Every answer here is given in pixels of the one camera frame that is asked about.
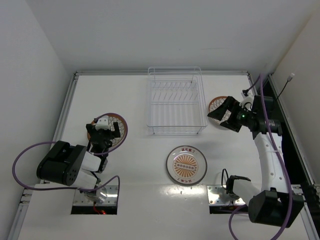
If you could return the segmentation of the glass plate orange sunburst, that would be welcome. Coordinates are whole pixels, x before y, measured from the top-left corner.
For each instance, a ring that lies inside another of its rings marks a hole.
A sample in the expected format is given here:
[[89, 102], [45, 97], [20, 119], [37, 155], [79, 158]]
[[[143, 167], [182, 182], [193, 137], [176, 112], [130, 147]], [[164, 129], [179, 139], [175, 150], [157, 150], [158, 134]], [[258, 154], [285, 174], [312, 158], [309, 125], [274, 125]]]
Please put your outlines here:
[[181, 145], [167, 155], [165, 169], [175, 184], [188, 187], [197, 185], [203, 180], [208, 170], [208, 163], [199, 149]]

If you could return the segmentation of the flower pattern plate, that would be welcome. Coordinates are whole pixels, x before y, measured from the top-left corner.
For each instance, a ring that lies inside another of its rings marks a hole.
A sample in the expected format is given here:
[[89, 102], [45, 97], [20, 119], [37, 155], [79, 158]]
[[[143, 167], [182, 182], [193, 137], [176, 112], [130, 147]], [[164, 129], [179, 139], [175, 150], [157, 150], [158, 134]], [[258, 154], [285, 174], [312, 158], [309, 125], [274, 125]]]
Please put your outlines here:
[[[208, 112], [211, 113], [214, 110], [216, 110], [219, 106], [223, 104], [223, 102], [227, 99], [227, 96], [218, 96], [215, 97], [208, 105]], [[214, 122], [216, 122], [218, 125], [220, 125], [222, 122], [226, 121], [231, 115], [231, 112], [229, 110], [226, 111], [224, 116], [222, 117], [222, 120], [217, 120], [212, 118]]]
[[[94, 118], [91, 123], [93, 124], [94, 122], [96, 122], [98, 119], [100, 119], [102, 117], [109, 118], [109, 124], [110, 124], [111, 131], [114, 130], [113, 122], [118, 122], [118, 126], [120, 129], [120, 137], [115, 137], [112, 140], [112, 147], [109, 148], [108, 152], [93, 152], [97, 156], [106, 155], [107, 153], [110, 153], [110, 152], [114, 151], [115, 149], [119, 148], [120, 145], [124, 143], [124, 141], [128, 135], [128, 124], [125, 121], [125, 119], [117, 113], [112, 113], [112, 112], [111, 113], [104, 113], [104, 114]], [[92, 148], [92, 145], [89, 142], [89, 151], [90, 152], [91, 152], [91, 148]]]

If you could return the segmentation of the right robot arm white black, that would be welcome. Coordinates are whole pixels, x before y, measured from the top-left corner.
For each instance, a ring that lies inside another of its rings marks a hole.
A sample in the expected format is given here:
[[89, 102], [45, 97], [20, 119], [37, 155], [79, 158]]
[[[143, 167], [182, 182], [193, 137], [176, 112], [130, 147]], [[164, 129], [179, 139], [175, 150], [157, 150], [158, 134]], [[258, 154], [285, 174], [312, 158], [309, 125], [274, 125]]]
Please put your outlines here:
[[261, 188], [256, 188], [248, 177], [230, 175], [225, 193], [245, 202], [252, 223], [289, 228], [302, 210], [304, 199], [293, 193], [288, 182], [281, 151], [282, 126], [280, 120], [270, 118], [273, 109], [272, 97], [246, 96], [239, 102], [227, 96], [207, 116], [237, 133], [247, 127], [258, 150]]

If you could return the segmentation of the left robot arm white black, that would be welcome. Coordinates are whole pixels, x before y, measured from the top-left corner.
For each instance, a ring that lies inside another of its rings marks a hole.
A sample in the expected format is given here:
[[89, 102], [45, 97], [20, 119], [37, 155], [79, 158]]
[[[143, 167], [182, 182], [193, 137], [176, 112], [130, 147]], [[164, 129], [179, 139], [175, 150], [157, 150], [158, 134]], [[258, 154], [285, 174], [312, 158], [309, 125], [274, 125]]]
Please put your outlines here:
[[109, 153], [124, 141], [128, 125], [116, 113], [106, 113], [86, 126], [88, 145], [57, 141], [39, 163], [36, 176], [76, 189], [94, 189], [95, 173], [102, 173]]

